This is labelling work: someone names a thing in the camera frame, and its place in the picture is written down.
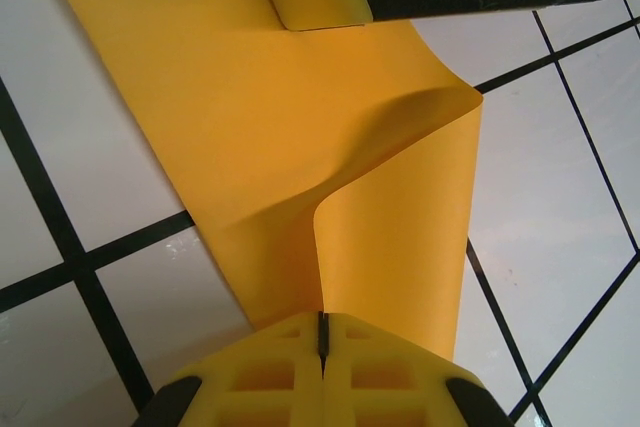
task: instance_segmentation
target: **black grout line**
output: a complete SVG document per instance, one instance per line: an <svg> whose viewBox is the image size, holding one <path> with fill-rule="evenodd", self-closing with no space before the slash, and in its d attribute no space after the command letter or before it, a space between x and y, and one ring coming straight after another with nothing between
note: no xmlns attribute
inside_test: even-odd
<svg viewBox="0 0 640 427"><path fill-rule="evenodd" d="M0 314L62 287L73 280L67 264L58 264L0 289Z"/></svg>
<svg viewBox="0 0 640 427"><path fill-rule="evenodd" d="M547 48L549 49L549 52L553 55L554 50L553 50L553 46L551 45L551 40L549 39L549 36L547 35L547 31L544 28L544 25L542 25L542 20L540 20L540 16L538 15L537 12L533 12L533 17L536 20L536 24L538 24L538 28L540 29L540 33L542 34L542 37L544 38L544 42L545 44L547 44ZM620 220L622 221L622 224L624 225L624 229L627 232L627 236L629 237L629 241L631 242L631 245L633 246L633 249L637 252L638 251L638 243L636 242L636 239L633 235L633 231L631 230L631 226L629 225L629 221L627 220L627 216L625 215L624 211L622 210L622 205L620 204L620 200L618 199L618 195L616 194L614 188L613 188L613 184L611 183L611 180L609 179L609 175L607 174L607 171L604 167L604 163L602 162L602 159L600 158L600 154L598 153L598 149L596 148L596 144L593 141L593 138L591 137L591 133L589 132L589 128L587 127L587 123L584 120L584 117L582 116L582 112L580 111L580 108L578 107L578 103L576 102L575 97L573 96L573 92L571 91L571 88L569 87L569 82L567 82L567 78L564 74L564 71L562 70L562 66L560 65L560 62L558 60L554 60L554 64L556 66L556 70L558 71L558 75L560 76L560 80L562 81L562 85L564 87L564 90L567 94L567 96L569 97L569 101L571 102L571 106L573 107L573 111L576 114L576 117L578 118L578 122L580 123L580 127L582 127L582 132L584 133L586 139L587 139L587 143L589 144L589 147L591 148L591 153L593 154L593 157L596 161L596 164L598 165L598 169L600 170L600 174L602 175L602 178L604 179L604 183L607 185L607 190L609 191L609 195L611 196L611 199L613 200L613 203L616 207L616 210L618 211L618 215L620 216Z"/></svg>
<svg viewBox="0 0 640 427"><path fill-rule="evenodd" d="M575 348L580 339L582 339L587 330L589 330L591 325L595 322L600 313L602 313L609 301L618 292L618 290L620 290L620 287L622 287L624 282L633 273L639 262L640 252L636 252L636 254L627 263L625 268L622 269L622 272L618 274L618 277L616 277L616 279L605 291L602 297L600 297L598 302L596 302L596 305L594 305L593 308L589 311L578 328L567 339L558 353L553 357L551 362L549 362L549 365L547 365L547 367L542 371L538 379L533 383L533 387L525 394L522 399L520 399L520 402L518 402L514 409L511 411L510 417L514 419L514 422L516 422L522 416L522 414L524 414L524 412L527 410L527 407L529 407L529 405L531 404L532 398L534 396L537 396L544 388L544 386L547 385L549 379L551 379L553 374L556 373L560 365L562 365L564 360Z"/></svg>
<svg viewBox="0 0 640 427"><path fill-rule="evenodd" d="M633 12L631 11L631 6L629 5L629 2L627 0L622 0L624 2L624 6L627 8L627 12L629 13L629 17L631 17L631 19L633 19ZM638 24L634 25L635 29L636 29L636 34L638 34L638 38L640 39L640 29L638 29Z"/></svg>
<svg viewBox="0 0 640 427"><path fill-rule="evenodd" d="M0 132L20 169L29 191L53 240L68 261L84 253L80 239L67 216L60 197L53 187L49 174L20 119L18 111L0 78Z"/></svg>
<svg viewBox="0 0 640 427"><path fill-rule="evenodd" d="M616 25L615 27L593 35L588 39L581 40L580 42L565 47L564 49L560 49L557 52L554 51L545 57L529 62L528 64L518 67L517 69L511 70L505 74L499 75L498 77L494 77L493 79L482 82L481 84L476 85L475 88L481 94L487 94L492 90L503 87L506 84L524 77L525 75L531 74L537 70L542 69L543 67L546 67L547 65L553 64L557 60L564 59L565 57L575 54L576 52L580 52L581 50L591 47L598 42L602 42L603 40L624 32L627 29L630 29L632 27L635 27L637 29L637 25L639 23L640 18L635 18L627 22L623 22L620 25Z"/></svg>
<svg viewBox="0 0 640 427"><path fill-rule="evenodd" d="M186 211L182 211L90 250L82 257L70 262L63 262L15 284L3 287L0 289L0 313L73 282L76 272L80 270L79 266L89 270L100 269L193 227L193 225L191 216Z"/></svg>
<svg viewBox="0 0 640 427"><path fill-rule="evenodd" d="M489 280L487 279L487 276L484 273L482 264L478 259L478 255L476 254L476 251L473 248L473 244L471 243L470 239L467 239L467 258L469 259L469 263L471 264L473 272L476 275L476 279L478 280L478 283L480 284L480 288L482 289L482 292L487 300L487 303L489 304L489 308L491 309L491 312L493 313L493 316L496 319L498 328L500 329L500 333L502 334L502 337L504 337L504 341L507 344L509 353L511 354L511 357L513 358L513 361L516 364L516 368L520 373L522 382L524 383L527 389L527 392L530 392L531 388L533 387L533 381L531 379L531 376L529 375L527 366L524 363L522 354L520 354L520 350L518 349L518 346L513 337L513 334L511 333L511 329L509 329L509 325L507 324L507 319L505 319L504 314L502 313L502 309L498 304L498 299L496 299L496 296L493 293L493 290L491 289ZM540 400L537 394L533 396L532 402L538 413L538 416L544 423L544 426L552 427L551 420L549 419L549 415L547 414L547 411L545 410L544 405L542 405L542 401Z"/></svg>
<svg viewBox="0 0 640 427"><path fill-rule="evenodd" d="M79 261L86 255L85 250L2 79L0 79L0 132L62 255L64 264L59 270L66 271L65 275L74 276L76 287L131 400L136 408L142 408L153 397L153 389L113 312L113 307L94 269L88 268Z"/></svg>
<svg viewBox="0 0 640 427"><path fill-rule="evenodd" d="M134 254L183 230L193 227L193 219L186 210L125 235L97 249L87 252L87 264L97 270Z"/></svg>
<svg viewBox="0 0 640 427"><path fill-rule="evenodd" d="M493 79L487 80L481 84L476 85L475 89L481 94L488 94L492 90L499 89L500 87L504 87L511 82L518 80L525 75L532 74L533 72L546 67L553 63L553 57L551 55L547 55L546 57L542 57L541 59L534 60L533 62L529 62L517 69L513 69L505 74L499 75L498 77L494 77Z"/></svg>
<svg viewBox="0 0 640 427"><path fill-rule="evenodd" d="M75 284L129 397L141 412L153 397L153 388L98 276L95 271L85 270L78 274Z"/></svg>

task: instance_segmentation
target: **black rubber grip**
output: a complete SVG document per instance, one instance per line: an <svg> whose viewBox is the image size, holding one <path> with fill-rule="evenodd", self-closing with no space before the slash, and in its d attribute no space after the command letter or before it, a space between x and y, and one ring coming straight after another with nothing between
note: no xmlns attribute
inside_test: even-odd
<svg viewBox="0 0 640 427"><path fill-rule="evenodd" d="M178 427L202 385L199 377L185 377L162 387L132 427Z"/></svg>
<svg viewBox="0 0 640 427"><path fill-rule="evenodd" d="M447 380L447 389L468 427L514 427L488 390L458 378Z"/></svg>

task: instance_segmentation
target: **yellow rubber sheet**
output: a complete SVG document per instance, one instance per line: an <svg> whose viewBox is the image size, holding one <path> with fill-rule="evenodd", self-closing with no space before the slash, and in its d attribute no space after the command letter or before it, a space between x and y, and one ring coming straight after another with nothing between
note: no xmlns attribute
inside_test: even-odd
<svg viewBox="0 0 640 427"><path fill-rule="evenodd" d="M451 356L481 96L409 22L69 2L256 327L324 309Z"/></svg>

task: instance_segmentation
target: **tile floor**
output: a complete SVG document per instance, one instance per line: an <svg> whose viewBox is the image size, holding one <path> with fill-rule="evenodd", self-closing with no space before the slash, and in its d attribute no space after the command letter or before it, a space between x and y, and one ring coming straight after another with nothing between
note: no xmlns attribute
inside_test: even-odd
<svg viewBox="0 0 640 427"><path fill-rule="evenodd" d="M0 12L0 425L127 425L250 329L64 0ZM519 427L636 425L638 16L416 21L486 94L456 361Z"/></svg>

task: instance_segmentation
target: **white tile floor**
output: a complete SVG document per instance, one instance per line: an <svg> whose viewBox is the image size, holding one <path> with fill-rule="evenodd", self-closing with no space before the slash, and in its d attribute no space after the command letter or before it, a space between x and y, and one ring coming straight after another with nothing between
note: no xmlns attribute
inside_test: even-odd
<svg viewBox="0 0 640 427"><path fill-rule="evenodd" d="M640 0L628 2L640 15ZM179 212L64 0L0 0L0 12L0 74L84 248ZM630 19L622 0L545 9L540 18L555 49ZM474 85L548 54L529 12L416 26ZM640 35L628 29L561 67L640 235ZM489 92L484 113L470 236L535 381L635 252L553 64ZM10 304L2 288L62 261L1 136L0 231L1 306ZM636 425L639 275L540 392L551 425ZM194 229L98 277L155 388L248 332ZM467 264L455 358L510 411L525 385L485 294ZM0 372L0 425L116 426L136 415L71 284L0 314ZM547 423L528 404L519 413L519 427Z"/></svg>

